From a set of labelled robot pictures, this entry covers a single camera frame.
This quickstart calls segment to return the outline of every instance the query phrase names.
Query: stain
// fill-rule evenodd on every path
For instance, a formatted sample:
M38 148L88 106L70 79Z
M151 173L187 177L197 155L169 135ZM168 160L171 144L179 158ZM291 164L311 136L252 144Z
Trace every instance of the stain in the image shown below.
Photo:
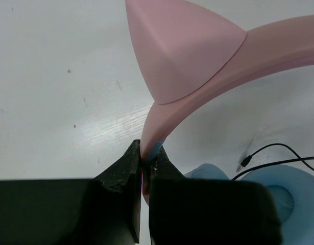
M83 101L84 101L85 107L87 108L87 103L86 103L85 97L83 97Z
M118 85L119 90L122 91L122 87L121 87L121 85L120 85L118 79L117 79L117 85Z

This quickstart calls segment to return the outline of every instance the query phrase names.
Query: scratch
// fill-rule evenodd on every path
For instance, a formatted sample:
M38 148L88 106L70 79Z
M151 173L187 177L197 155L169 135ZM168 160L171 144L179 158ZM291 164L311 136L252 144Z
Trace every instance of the scratch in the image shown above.
M121 85L120 85L120 83L119 83L118 79L117 79L117 85L118 85L118 87L119 87L120 91L122 91L122 87L121 87Z
M85 97L83 97L83 101L84 101L85 107L87 108L87 103L86 103Z

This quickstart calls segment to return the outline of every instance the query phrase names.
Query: blue ear cup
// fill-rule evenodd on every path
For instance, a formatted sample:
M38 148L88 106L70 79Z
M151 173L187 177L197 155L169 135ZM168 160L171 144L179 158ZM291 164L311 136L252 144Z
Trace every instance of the blue ear cup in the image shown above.
M187 178L205 180L229 180L226 174L215 165L205 163L185 174Z
M282 220L284 245L314 245L314 176L277 165L250 172L242 180L269 189Z

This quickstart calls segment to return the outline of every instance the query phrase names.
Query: cable connector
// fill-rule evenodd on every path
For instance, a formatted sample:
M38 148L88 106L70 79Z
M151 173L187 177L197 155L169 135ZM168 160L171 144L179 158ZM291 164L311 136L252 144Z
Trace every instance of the cable connector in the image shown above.
M241 171L242 168L246 167L250 163L251 159L252 159L252 155L247 156L246 158L244 158L244 160L238 166L236 172L238 173L239 171Z

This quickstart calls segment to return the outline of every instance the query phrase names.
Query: pink headband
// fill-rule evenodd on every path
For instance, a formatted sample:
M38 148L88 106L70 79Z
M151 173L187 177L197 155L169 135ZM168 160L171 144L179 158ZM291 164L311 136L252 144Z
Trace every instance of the pink headband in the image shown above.
M126 0L135 55L155 100L141 157L218 95L283 70L314 65L314 15L249 31L184 0Z

